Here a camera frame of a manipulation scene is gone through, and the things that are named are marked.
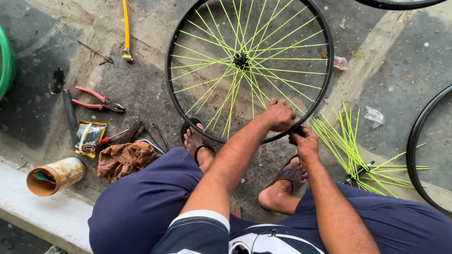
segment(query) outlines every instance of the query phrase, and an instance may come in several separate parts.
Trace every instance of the sandal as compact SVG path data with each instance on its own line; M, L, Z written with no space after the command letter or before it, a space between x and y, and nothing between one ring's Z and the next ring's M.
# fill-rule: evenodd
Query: sandal
M265 188L267 189L268 187L272 186L273 184L275 184L275 182L279 181L279 180L289 180L292 183L292 191L290 192L292 194L292 192L294 190L297 190L298 188L301 187L301 181L300 179L300 174L299 174L299 169L298 168L292 168L292 169L284 169L285 167L287 167L287 165L290 164L290 162L292 161L293 158L297 157L298 154L295 154L294 156L292 156L285 164L284 166L281 168L281 171L279 171L278 175L275 177L275 179ZM272 210L269 210L267 208L264 208L262 205L260 205L260 207L264 210L266 210L267 212L271 212Z
M202 124L201 121L199 121L197 118L190 118L190 120L194 123L194 124ZM184 143L185 143L185 138L184 138L184 134L187 133L187 130L190 128L190 125L186 122L184 122L182 124L182 127L180 128L180 140L182 141L182 145L185 147ZM204 137L203 135L199 134L199 132L194 131L193 132L193 139L192 139L192 143L190 144L190 154L193 156L193 158L196 161L196 164L199 165L198 160L197 160L197 155L198 155L198 150L201 147L207 147L208 149L212 150L212 152L215 154L215 150L213 149L212 143L210 142L209 139L207 139L206 137Z

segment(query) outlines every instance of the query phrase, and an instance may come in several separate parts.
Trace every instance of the foot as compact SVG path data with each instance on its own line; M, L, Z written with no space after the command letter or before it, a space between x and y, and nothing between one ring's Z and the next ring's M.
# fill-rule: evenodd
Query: foot
M204 126L202 124L198 123L196 126L198 126L201 130L204 130ZM190 150L190 145L192 143L193 139L193 133L195 133L195 130L190 127L190 129L187 130L187 133L184 134L184 146L187 148L187 150ZM213 159L215 158L215 154L212 150L210 150L207 147L201 147L198 149L196 158L199 163L199 168L205 173L207 173L210 164L213 162Z
M308 174L300 164L298 157L293 158L284 169L298 168L301 184L305 184ZM279 180L259 194L259 203L266 209L282 214L293 215L301 197L291 194L292 183L289 180Z

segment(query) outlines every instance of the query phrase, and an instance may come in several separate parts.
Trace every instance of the green hose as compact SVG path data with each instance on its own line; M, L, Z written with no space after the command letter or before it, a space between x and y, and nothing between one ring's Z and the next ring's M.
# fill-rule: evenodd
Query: green hose
M16 76L16 54L0 26L0 100L11 87L14 77Z

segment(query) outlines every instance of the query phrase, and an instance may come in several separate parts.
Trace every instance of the man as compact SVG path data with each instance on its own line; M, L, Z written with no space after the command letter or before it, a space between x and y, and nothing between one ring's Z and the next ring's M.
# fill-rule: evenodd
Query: man
M101 194L88 221L94 253L450 253L452 221L421 203L334 182L320 163L317 136L305 127L289 137L298 156L259 195L263 208L291 216L258 225L230 215L231 194L260 141L294 120L285 100L271 99L216 157L208 140L183 127L186 149L172 149ZM292 196L306 177L310 190Z

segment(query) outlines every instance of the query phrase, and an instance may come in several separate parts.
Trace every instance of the brown rag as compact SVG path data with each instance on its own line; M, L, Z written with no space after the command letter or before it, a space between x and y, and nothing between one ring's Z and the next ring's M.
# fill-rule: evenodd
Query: brown rag
M142 170L155 155L154 147L142 141L107 147L100 152L97 176L113 183Z

